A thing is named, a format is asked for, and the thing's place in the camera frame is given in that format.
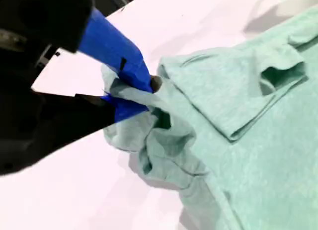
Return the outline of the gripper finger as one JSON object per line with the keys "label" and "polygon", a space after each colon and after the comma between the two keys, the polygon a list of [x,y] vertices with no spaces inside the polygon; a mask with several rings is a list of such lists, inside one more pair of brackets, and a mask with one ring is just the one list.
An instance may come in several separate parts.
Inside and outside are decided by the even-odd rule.
{"label": "gripper finger", "polygon": [[5,63],[34,65],[49,46],[81,52],[111,67],[129,86],[154,91],[139,48],[93,0],[0,0],[0,52]]}
{"label": "gripper finger", "polygon": [[0,173],[30,167],[58,149],[147,107],[122,98],[37,93],[0,96]]}

